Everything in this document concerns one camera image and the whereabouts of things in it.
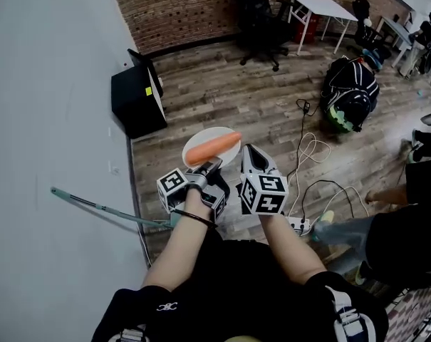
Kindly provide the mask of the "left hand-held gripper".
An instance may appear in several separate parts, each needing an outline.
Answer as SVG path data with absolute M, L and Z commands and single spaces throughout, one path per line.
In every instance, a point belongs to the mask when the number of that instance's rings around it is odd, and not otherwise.
M 221 175 L 221 164 L 221 158 L 213 157 L 194 170 L 182 172 L 176 168 L 159 178 L 157 191 L 165 211 L 207 223 L 206 220 L 185 212 L 187 191 L 189 188 L 196 188 L 202 203 L 211 209 L 210 222 L 215 224 L 230 196 L 230 188 Z

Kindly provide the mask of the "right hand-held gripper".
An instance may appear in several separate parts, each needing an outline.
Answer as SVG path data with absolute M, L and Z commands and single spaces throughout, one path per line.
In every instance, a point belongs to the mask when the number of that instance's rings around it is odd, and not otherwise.
M 286 178 L 274 159 L 261 148 L 242 148 L 241 184 L 238 189 L 242 214 L 280 214 L 289 196 Z

